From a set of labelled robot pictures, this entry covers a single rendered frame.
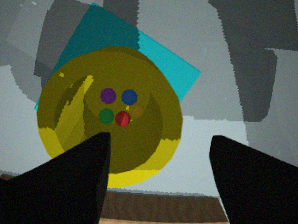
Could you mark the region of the yellow cup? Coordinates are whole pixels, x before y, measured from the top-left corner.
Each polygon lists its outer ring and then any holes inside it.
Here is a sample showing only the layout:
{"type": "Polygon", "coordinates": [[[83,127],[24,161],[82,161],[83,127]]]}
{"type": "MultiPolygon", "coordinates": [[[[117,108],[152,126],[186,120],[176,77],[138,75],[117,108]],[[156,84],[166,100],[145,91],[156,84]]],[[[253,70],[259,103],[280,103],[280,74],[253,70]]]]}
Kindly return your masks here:
{"type": "Polygon", "coordinates": [[[82,53],[57,68],[41,89],[36,117],[52,159],[100,132],[110,133],[106,188],[136,185],[158,175],[181,139],[180,103],[168,77],[141,51],[116,45],[82,53]],[[113,103],[102,103],[104,88],[116,92],[113,103]],[[136,103],[145,113],[140,119],[130,116],[130,123],[120,127],[116,115],[129,113],[130,107],[122,101],[125,89],[137,92],[136,103]],[[110,124],[98,120],[104,108],[114,113],[110,124]]]}

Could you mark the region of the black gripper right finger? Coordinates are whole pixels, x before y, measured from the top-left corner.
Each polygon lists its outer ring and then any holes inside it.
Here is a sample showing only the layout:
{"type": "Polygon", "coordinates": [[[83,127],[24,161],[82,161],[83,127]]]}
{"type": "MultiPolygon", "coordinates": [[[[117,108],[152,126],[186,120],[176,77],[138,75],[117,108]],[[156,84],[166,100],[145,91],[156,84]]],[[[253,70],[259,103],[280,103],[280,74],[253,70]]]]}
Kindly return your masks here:
{"type": "Polygon", "coordinates": [[[209,160],[230,224],[298,224],[298,167],[222,135],[209,160]]]}

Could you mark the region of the long wooden beam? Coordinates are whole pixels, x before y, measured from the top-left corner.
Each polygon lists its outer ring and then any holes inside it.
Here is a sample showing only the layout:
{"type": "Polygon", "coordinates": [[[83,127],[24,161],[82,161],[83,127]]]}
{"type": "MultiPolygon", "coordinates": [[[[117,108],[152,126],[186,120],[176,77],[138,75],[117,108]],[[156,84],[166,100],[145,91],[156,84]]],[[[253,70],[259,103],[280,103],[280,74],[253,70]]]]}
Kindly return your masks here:
{"type": "Polygon", "coordinates": [[[106,192],[100,224],[229,224],[218,198],[106,192]]]}

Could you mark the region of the purple marble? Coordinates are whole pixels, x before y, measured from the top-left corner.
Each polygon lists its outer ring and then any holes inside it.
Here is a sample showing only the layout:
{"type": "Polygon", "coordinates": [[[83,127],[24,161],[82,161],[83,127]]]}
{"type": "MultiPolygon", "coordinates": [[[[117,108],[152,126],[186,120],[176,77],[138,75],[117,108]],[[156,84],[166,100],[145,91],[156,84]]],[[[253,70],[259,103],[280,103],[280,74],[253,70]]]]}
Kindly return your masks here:
{"type": "Polygon", "coordinates": [[[104,88],[100,92],[100,99],[105,104],[113,103],[116,100],[116,92],[112,88],[104,88]]]}

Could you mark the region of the green marble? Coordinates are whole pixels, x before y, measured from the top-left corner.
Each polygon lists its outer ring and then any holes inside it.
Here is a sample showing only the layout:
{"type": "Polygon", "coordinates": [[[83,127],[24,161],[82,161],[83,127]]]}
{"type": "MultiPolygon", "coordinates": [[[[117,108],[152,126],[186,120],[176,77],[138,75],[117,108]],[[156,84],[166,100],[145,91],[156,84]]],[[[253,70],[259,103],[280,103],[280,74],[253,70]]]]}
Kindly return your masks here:
{"type": "Polygon", "coordinates": [[[104,108],[98,112],[98,120],[101,121],[102,124],[110,124],[114,119],[114,113],[112,109],[104,108]]]}

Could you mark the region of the blue marble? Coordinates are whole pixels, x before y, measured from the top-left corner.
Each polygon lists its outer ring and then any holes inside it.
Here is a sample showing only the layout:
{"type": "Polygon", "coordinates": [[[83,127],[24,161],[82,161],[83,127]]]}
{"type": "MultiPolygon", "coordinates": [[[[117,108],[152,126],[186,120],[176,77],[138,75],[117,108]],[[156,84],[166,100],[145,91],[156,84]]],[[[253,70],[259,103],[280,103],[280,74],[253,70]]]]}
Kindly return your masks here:
{"type": "Polygon", "coordinates": [[[122,92],[121,97],[122,101],[124,101],[124,103],[128,105],[133,105],[138,99],[137,92],[134,91],[134,89],[125,89],[125,91],[122,92]]]}

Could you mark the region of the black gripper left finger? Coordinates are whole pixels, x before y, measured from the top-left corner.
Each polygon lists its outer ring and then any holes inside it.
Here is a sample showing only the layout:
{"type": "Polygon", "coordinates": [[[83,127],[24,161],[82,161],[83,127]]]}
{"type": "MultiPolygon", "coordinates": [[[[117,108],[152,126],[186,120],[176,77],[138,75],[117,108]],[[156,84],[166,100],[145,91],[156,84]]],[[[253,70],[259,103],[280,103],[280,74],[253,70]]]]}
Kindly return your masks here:
{"type": "Polygon", "coordinates": [[[110,133],[100,132],[11,180],[0,179],[0,224],[100,224],[110,133]]]}

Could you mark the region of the red marble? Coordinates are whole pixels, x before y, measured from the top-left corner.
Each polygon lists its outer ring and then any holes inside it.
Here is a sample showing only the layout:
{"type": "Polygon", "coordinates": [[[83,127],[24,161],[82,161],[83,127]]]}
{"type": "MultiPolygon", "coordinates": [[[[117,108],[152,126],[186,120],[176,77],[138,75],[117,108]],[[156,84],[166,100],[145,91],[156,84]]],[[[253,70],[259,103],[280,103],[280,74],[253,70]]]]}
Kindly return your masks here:
{"type": "Polygon", "coordinates": [[[120,127],[126,127],[130,123],[130,115],[126,111],[120,111],[116,115],[116,123],[120,125],[120,127]]]}

